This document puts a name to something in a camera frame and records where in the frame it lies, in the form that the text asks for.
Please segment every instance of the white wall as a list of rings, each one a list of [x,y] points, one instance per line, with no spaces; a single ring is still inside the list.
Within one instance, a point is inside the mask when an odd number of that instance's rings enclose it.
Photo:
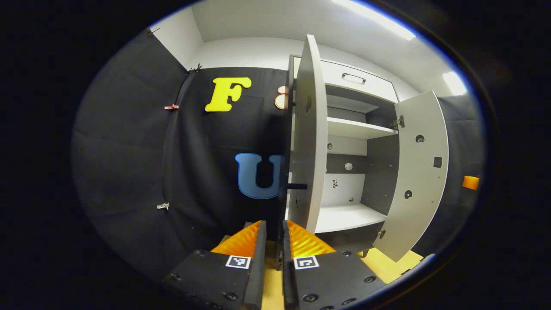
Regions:
[[[289,55],[301,55],[303,46],[303,41],[282,38],[217,40],[205,42],[183,65],[189,68],[201,63],[203,68],[262,67],[287,70]],[[365,59],[325,45],[318,45],[318,48],[323,59],[346,63],[392,82],[400,100],[419,94],[416,89],[394,74]]]
[[[153,35],[186,68],[190,69],[189,59],[204,44],[195,23],[191,7],[182,9],[149,27]]]

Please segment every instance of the white cabinet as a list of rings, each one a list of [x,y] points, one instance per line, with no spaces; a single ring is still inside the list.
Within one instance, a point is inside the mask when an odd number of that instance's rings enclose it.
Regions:
[[[397,102],[392,83],[357,68],[321,60],[311,35],[307,36],[300,61],[298,57],[292,61],[296,106],[290,182],[306,184],[307,190],[288,191],[288,219],[318,234],[382,225],[382,238],[377,237],[372,245],[392,260],[399,260],[425,232],[444,192],[448,144],[436,95],[429,91]],[[339,91],[328,95],[332,88]],[[334,94],[347,98],[334,99]],[[366,122],[328,117],[328,106],[363,113]],[[391,111],[393,119],[379,121],[379,125],[390,127],[391,121],[399,119],[403,122],[395,128],[370,124],[381,111],[386,111],[387,117]],[[364,180],[385,176],[370,174],[369,168],[354,173],[326,173],[327,157],[369,156],[368,140],[396,135],[398,177],[390,209],[383,214],[376,211],[380,208],[360,201]]]

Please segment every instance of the blue letter u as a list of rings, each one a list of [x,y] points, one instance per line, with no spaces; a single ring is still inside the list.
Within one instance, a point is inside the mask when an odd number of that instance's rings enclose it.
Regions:
[[[254,199],[269,199],[277,196],[281,155],[272,155],[268,160],[274,165],[272,185],[261,188],[256,184],[256,167],[262,161],[262,156],[252,153],[239,153],[235,156],[235,161],[239,163],[237,182],[239,190],[245,196]]]

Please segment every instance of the yellow letter f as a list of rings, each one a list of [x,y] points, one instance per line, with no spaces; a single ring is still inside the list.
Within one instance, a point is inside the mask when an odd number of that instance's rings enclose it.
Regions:
[[[231,104],[228,103],[228,97],[236,102],[241,97],[241,85],[245,88],[251,86],[251,79],[244,78],[215,78],[213,80],[214,92],[210,103],[205,106],[207,112],[227,112],[231,110]]]

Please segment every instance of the ceiling light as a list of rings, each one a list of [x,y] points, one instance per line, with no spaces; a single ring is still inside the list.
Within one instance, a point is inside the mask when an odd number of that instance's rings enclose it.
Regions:
[[[381,26],[408,41],[415,37],[415,35],[411,31],[407,30],[405,27],[400,26],[398,23],[394,22],[390,18],[366,7],[363,4],[351,0],[333,0],[333,2],[347,7],[348,9],[379,23]]]
[[[451,93],[454,96],[462,95],[467,92],[467,88],[465,88],[465,85],[463,82],[461,82],[461,79],[455,72],[448,72],[444,73],[442,75],[444,77],[444,80],[446,81],[446,84],[448,84],[448,87],[450,87]]]

